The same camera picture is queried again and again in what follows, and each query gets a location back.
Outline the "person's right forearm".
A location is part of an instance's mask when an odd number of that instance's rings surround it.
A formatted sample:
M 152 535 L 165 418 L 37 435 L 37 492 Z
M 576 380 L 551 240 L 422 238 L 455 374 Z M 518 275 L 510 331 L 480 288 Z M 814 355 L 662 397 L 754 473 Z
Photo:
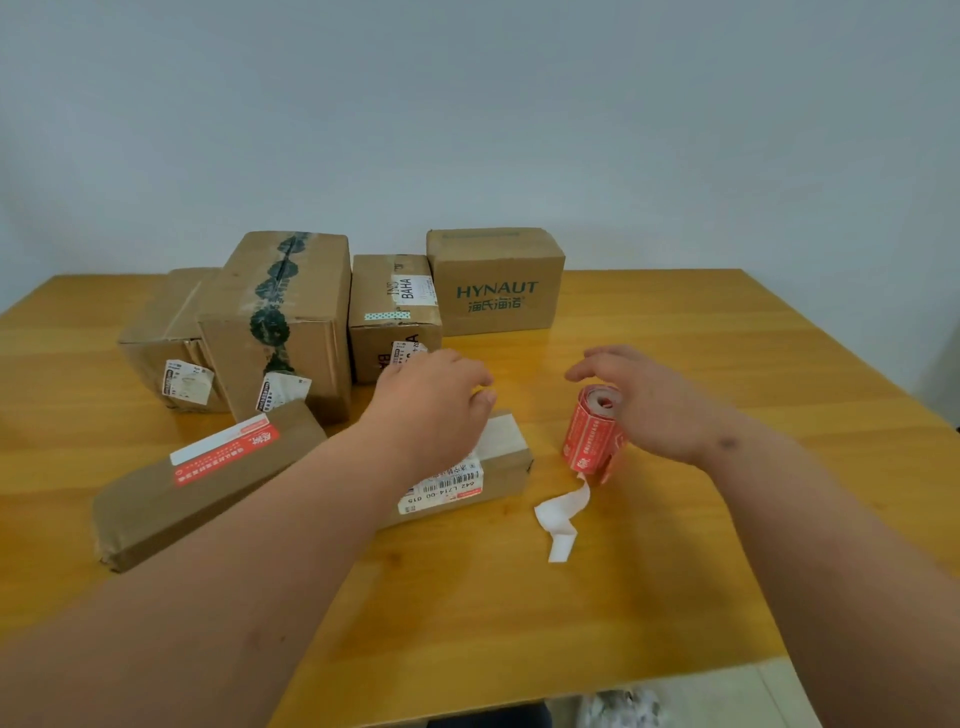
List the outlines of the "person's right forearm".
M 960 728 L 960 580 L 765 425 L 698 464 L 822 728 Z

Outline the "cardboard box teal print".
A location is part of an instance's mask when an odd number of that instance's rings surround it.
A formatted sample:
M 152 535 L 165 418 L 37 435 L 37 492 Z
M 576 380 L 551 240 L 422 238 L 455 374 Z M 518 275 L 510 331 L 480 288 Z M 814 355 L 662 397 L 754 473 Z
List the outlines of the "cardboard box teal print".
M 425 247 L 444 337 L 553 325 L 567 257 L 545 229 L 431 229 Z

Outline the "red label roll white strip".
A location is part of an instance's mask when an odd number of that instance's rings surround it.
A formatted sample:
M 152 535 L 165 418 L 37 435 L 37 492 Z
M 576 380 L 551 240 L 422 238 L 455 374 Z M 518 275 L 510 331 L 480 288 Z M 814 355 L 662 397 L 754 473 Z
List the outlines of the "red label roll white strip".
M 578 394 L 561 454 L 580 485 L 534 507 L 538 525 L 551 543 L 547 562 L 563 564 L 570 558 L 578 531 L 573 519 L 592 498 L 592 484 L 604 484 L 627 438 L 616 414 L 622 393 L 611 384 L 590 384 Z

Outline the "dark trouser leg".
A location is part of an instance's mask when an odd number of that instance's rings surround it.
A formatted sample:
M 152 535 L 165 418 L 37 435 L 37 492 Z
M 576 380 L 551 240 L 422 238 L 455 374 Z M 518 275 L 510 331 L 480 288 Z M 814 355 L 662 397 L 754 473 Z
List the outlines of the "dark trouser leg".
M 543 700 L 430 718 L 424 728 L 554 728 Z

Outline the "person's left hand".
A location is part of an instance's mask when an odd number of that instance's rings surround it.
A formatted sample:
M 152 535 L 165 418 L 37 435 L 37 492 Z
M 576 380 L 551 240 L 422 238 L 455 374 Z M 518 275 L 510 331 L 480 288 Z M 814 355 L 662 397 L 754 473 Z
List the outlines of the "person's left hand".
M 357 425 L 361 443 L 406 490 L 472 452 L 481 436 L 470 431 L 470 399 L 494 381 L 482 361 L 454 349 L 415 352 L 380 375 Z

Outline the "tall cardboard box green tape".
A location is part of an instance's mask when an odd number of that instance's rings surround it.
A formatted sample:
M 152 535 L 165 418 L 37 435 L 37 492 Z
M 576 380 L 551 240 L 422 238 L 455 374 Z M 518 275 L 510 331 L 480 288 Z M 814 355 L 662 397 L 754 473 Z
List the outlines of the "tall cardboard box green tape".
M 294 401 L 303 401 L 322 425 L 349 418 L 351 286 L 344 235 L 244 235 L 204 288 L 196 311 L 235 421 Z

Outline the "small cardboard box barcode label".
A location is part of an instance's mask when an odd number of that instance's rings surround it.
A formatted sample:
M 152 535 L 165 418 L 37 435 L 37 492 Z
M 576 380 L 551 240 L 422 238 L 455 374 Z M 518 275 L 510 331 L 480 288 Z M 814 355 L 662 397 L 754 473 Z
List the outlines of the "small cardboard box barcode label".
M 516 496 L 525 489 L 533 464 L 513 413 L 495 410 L 470 455 L 406 491 L 378 530 Z

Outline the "person's left forearm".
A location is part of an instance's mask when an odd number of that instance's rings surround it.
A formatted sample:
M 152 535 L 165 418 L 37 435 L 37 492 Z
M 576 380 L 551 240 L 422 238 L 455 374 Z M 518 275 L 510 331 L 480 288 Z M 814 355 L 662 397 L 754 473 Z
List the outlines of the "person's left forearm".
M 359 427 L 0 648 L 0 728 L 265 728 L 419 476 Z

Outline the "white patterned shoe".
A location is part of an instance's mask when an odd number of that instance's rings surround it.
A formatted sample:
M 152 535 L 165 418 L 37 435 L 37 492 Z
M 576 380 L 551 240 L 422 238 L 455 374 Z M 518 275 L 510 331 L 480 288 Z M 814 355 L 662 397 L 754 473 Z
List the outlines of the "white patterned shoe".
M 662 701 L 654 690 L 631 686 L 583 695 L 575 728 L 665 728 Z

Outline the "person's right hand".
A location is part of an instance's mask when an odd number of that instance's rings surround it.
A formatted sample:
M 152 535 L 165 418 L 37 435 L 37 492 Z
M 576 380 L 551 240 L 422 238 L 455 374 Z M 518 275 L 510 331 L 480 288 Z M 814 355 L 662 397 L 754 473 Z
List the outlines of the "person's right hand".
M 615 418 L 630 443 L 647 453 L 700 466 L 723 431 L 726 407 L 680 373 L 653 358 L 635 384 L 612 384 L 622 393 Z

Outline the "small cardboard box white labels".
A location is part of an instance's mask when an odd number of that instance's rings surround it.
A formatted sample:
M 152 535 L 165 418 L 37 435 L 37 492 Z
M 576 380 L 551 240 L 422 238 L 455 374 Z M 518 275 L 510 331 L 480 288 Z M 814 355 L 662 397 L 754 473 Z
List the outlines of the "small cardboard box white labels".
M 425 255 L 356 254 L 348 333 L 354 381 L 375 384 L 394 359 L 395 343 L 402 351 L 437 351 L 443 329 L 430 264 Z

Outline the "long cardboard box red label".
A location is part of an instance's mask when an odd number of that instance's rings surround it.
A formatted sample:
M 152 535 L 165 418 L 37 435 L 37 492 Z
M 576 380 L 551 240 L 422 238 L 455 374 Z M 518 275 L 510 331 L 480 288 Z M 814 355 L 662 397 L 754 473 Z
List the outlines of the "long cardboard box red label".
M 328 436 L 301 400 L 240 421 L 106 484 L 93 498 L 99 561 L 122 574 L 218 517 Z

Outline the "low cardboard box white label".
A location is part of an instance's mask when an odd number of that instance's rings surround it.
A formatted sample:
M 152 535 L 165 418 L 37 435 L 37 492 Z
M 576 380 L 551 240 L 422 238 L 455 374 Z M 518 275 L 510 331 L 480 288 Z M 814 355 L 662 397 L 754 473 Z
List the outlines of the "low cardboard box white label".
M 204 290 L 218 272 L 172 270 L 117 341 L 140 382 L 176 411 L 230 412 L 196 319 Z

